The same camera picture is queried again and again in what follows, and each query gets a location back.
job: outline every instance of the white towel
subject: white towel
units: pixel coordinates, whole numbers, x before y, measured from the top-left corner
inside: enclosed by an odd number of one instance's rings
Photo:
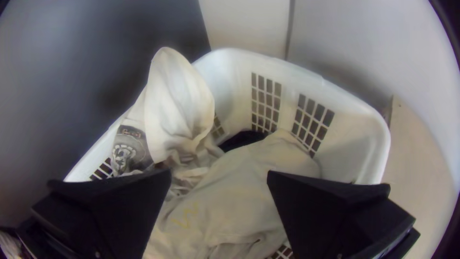
[[[213,121],[214,97],[206,82],[179,52],[161,48],[115,138],[115,175],[168,158],[177,170],[210,166],[223,155],[208,134]]]
[[[317,164],[287,131],[232,150],[185,196],[166,202],[145,259],[263,259],[286,240],[266,184],[267,172],[320,177]]]

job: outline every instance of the gray wall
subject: gray wall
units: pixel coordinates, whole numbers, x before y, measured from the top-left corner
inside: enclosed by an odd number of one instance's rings
[[[16,225],[134,102],[170,46],[210,50],[197,0],[11,0],[0,16],[0,225]]]

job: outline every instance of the fabric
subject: fabric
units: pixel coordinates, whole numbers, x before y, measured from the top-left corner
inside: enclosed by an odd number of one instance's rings
[[[21,242],[19,239],[0,231],[0,248],[7,259],[21,258]]]
[[[214,97],[201,75],[180,53],[161,48],[115,137],[115,176],[154,162],[179,169],[210,166],[223,155],[208,136],[213,120]]]
[[[320,177],[318,165],[287,131],[234,149],[187,195],[166,202],[145,259],[263,259],[287,240],[266,184],[277,170]]]
[[[231,137],[230,139],[226,140],[222,144],[219,145],[219,148],[223,152],[228,152],[235,148],[239,148],[245,145],[252,144],[257,141],[261,141],[265,138],[265,134],[262,132],[257,131],[241,131],[238,132],[235,136]]]

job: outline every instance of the white wall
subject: white wall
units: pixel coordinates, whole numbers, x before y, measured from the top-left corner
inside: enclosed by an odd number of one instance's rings
[[[417,218],[422,237],[409,258],[429,258],[460,187],[460,74],[428,0],[298,0],[288,61],[377,109],[396,94],[420,117],[405,112],[392,125],[384,180]]]
[[[237,47],[284,58],[289,0],[199,0],[212,49]]]

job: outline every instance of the laundry basket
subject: laundry basket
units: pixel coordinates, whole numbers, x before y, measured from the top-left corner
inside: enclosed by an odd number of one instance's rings
[[[242,130],[270,134],[284,129],[308,149],[322,178],[357,184],[381,181],[390,132],[380,114],[357,97],[309,70],[239,49],[212,51],[193,66],[214,95],[211,134],[217,144]],[[111,176],[109,157],[123,117],[82,157],[65,181]],[[288,258],[289,253],[287,247],[278,251],[279,258]]]

